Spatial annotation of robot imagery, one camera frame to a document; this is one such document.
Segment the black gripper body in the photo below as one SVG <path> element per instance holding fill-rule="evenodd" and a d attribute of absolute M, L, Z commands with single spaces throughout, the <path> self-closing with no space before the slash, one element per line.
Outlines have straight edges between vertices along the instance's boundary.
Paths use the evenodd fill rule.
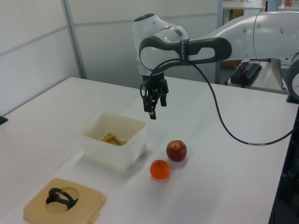
<path fill-rule="evenodd" d="M 145 76 L 142 75 L 143 83 L 142 88 L 148 91 L 162 90 L 165 93 L 169 93 L 167 80 L 164 77 L 164 73 L 158 73 L 154 75 Z"/>

